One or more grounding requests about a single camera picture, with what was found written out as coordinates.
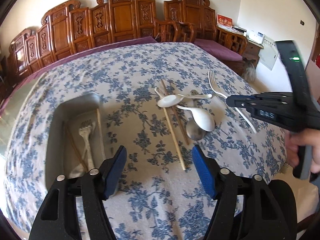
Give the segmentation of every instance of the blue gripper pad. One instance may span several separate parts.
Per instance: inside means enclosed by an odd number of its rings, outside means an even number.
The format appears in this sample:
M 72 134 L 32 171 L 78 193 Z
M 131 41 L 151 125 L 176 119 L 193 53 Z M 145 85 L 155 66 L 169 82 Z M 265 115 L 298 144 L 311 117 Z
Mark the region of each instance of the blue gripper pad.
M 114 161 L 111 166 L 111 169 L 106 177 L 105 185 L 106 190 L 104 192 L 104 195 L 108 199 L 109 196 L 111 196 L 115 190 L 116 187 L 118 187 L 119 178 L 121 176 L 121 173 L 123 171 L 125 162 L 127 161 L 127 150 L 125 147 L 122 147 L 122 149 L 119 149 L 115 156 L 113 157 Z
M 196 170 L 205 192 L 211 198 L 215 198 L 217 192 L 215 188 L 214 173 L 210 167 L 210 161 L 215 162 L 215 160 L 205 157 L 199 145 L 195 145 L 192 148 L 192 160 L 196 166 Z

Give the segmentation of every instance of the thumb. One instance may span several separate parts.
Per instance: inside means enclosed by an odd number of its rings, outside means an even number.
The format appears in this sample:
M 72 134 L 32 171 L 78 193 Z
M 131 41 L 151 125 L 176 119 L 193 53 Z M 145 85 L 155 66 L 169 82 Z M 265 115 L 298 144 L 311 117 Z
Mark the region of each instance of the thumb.
M 291 143 L 299 146 L 318 146 L 320 144 L 320 131 L 313 129 L 305 129 L 300 133 L 292 134 L 290 141 Z

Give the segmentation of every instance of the spoon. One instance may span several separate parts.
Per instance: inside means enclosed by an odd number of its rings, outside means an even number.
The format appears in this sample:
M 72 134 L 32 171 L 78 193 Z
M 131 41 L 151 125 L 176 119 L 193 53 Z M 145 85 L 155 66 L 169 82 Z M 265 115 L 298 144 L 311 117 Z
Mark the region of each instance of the spoon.
M 180 94 L 176 94 L 176 95 L 168 95 L 165 96 L 163 98 L 161 98 L 158 101 L 158 106 L 162 107 L 162 108 L 167 108 L 167 107 L 171 107 L 174 105 L 177 105 L 178 103 L 180 103 L 183 99 L 185 98 L 191 98 L 191 99 L 210 99 L 212 98 L 212 94 L 208 94 L 208 95 L 194 95 L 194 96 L 184 96 L 184 95 L 180 95 Z
M 191 90 L 191 95 L 198 95 L 196 90 Z M 193 106 L 196 107 L 196 101 L 193 100 Z M 194 141 L 199 141 L 204 138 L 206 131 L 201 129 L 193 118 L 190 118 L 186 125 L 186 133 L 188 137 Z
M 184 107 L 180 105 L 176 105 L 176 107 L 182 110 L 191 111 L 193 119 L 201 129 L 207 132 L 211 132 L 214 130 L 214 126 L 215 126 L 214 119 L 207 110 L 204 110 L 202 108 L 197 108 L 197 107 Z

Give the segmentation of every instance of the human hand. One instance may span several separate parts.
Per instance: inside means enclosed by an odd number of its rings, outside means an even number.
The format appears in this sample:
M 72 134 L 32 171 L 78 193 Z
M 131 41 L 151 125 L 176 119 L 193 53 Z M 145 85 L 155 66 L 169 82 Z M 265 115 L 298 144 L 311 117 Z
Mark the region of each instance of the human hand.
M 290 134 L 288 131 L 284 136 L 284 145 L 287 150 L 287 163 L 296 167 L 299 164 L 298 147 L 311 145 L 312 164 L 310 171 L 312 173 L 320 172 L 320 131 L 313 129 L 305 129 L 300 133 Z

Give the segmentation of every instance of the gray container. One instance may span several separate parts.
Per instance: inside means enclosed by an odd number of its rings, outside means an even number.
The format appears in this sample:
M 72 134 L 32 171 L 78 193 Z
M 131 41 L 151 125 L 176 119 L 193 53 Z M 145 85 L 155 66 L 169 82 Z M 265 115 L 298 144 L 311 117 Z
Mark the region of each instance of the gray container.
M 96 93 L 91 93 L 66 101 L 54 111 L 50 126 L 45 160 L 45 184 L 47 190 L 50 189 L 58 175 L 64 174 L 68 177 L 71 170 L 79 164 L 76 153 L 66 135 L 65 126 L 68 126 L 76 147 L 79 153 L 82 154 L 84 140 L 79 135 L 78 129 L 81 123 L 88 119 L 95 121 L 97 124 L 94 133 L 90 135 L 92 159 L 95 168 L 99 168 L 106 158 L 112 158 L 109 150 L 107 157 L 105 155 L 106 148 L 102 135 L 107 133 L 105 126 L 101 125 L 103 111 L 100 96 Z

